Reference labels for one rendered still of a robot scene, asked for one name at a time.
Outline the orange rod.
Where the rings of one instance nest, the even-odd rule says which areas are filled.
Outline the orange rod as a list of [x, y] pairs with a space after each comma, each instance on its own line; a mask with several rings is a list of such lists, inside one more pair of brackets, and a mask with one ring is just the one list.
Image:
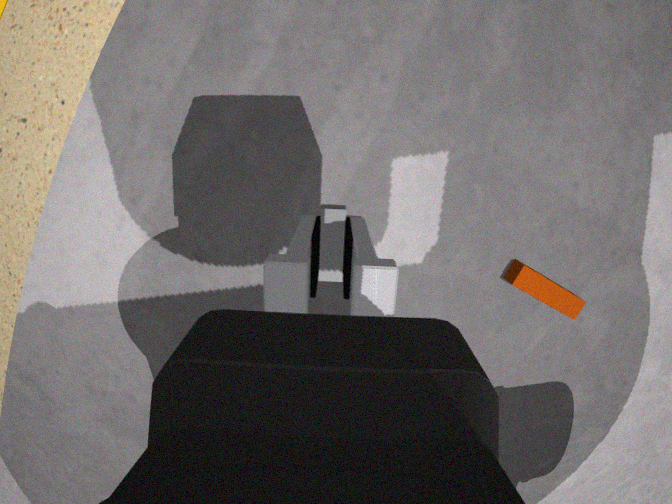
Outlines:
[[575, 320], [585, 301], [569, 290], [514, 259], [504, 278], [513, 286]]

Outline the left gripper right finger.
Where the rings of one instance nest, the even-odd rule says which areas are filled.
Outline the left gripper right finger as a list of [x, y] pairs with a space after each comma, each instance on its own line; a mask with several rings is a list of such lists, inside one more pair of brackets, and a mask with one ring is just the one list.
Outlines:
[[346, 217], [343, 291], [350, 298], [349, 316], [394, 317], [398, 272], [393, 259], [377, 257], [365, 219]]

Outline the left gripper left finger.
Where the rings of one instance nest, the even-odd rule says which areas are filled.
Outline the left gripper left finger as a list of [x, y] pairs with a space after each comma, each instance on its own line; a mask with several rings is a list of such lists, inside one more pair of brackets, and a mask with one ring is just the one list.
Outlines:
[[[316, 297], [320, 216], [303, 215], [286, 254], [269, 254], [263, 263], [264, 312], [309, 314]], [[310, 296], [309, 296], [310, 282]]]

